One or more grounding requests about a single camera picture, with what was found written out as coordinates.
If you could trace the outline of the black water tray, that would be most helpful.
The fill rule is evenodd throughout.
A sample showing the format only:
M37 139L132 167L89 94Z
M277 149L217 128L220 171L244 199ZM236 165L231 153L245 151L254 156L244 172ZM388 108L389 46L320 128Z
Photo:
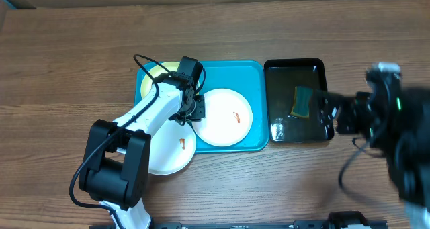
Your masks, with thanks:
M332 125L321 124L313 98L327 90L325 66L318 58L273 59L265 62L265 89L270 138L274 142L324 142L334 136ZM313 90L308 118L290 114L295 87Z

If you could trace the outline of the white plate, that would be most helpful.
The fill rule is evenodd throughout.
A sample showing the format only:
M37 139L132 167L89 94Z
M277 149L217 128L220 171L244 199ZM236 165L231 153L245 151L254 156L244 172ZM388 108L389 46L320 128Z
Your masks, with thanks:
M183 150L179 139L185 138ZM148 172L170 175L185 168L196 152L196 135L189 124L167 120L151 138Z

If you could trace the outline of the sauce smear on pink plate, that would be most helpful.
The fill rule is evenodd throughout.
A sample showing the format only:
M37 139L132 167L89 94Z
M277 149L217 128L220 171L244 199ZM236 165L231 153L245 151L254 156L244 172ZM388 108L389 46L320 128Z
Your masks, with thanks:
M233 113L234 118L236 119L237 123L239 124L241 122L241 119L239 117L239 114L237 112Z

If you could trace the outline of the sauce smear on white plate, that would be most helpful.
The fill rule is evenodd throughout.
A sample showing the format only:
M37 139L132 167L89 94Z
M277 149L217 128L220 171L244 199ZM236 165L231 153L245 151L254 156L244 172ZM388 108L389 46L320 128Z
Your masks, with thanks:
M180 142L180 146L181 146L181 148L182 148L183 150L185 150L185 148L186 148L186 145L185 145L185 138L180 138L180 139L179 139L179 142Z

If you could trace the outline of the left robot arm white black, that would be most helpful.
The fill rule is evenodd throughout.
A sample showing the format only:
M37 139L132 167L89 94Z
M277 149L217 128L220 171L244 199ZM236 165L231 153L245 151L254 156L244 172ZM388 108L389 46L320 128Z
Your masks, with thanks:
M113 228L152 228L142 195L148 174L184 168L196 149L190 121L204 116L199 71L153 78L150 93L128 113L91 127L83 162L69 185L72 202L107 210Z

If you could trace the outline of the pale pink plate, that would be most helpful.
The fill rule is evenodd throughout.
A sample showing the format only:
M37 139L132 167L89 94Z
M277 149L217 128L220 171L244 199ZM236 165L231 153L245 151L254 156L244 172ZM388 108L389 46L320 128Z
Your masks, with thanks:
M231 89L213 89L204 93L206 116L192 127L198 137L212 146L227 147L239 143L250 132L253 112L249 102ZM233 116L237 112L238 124Z

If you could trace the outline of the green yellow sponge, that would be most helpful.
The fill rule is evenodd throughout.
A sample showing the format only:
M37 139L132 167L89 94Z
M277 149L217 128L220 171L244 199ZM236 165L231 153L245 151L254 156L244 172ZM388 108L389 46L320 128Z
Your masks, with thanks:
M290 114L297 118L308 118L310 114L310 101L313 90L309 87L297 86L294 91L293 105Z

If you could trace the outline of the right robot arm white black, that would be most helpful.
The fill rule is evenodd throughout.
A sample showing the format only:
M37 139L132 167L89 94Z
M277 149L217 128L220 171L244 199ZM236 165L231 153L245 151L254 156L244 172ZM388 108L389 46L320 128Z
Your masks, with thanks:
M386 160L388 174L404 202L412 228L429 227L429 90L402 87L400 66L379 62L365 72L370 92L344 96L317 90L322 124L337 122L338 134L353 134L366 148L377 149Z

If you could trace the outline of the teal plastic tray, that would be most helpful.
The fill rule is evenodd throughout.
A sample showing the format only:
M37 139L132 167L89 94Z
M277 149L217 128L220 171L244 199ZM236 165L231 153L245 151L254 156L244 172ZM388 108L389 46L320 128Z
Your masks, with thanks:
M206 80L201 93L231 89L240 93L251 106L253 123L249 133L232 146L212 146L198 138L196 153L258 152L269 141L267 98L263 67L254 60L203 61Z

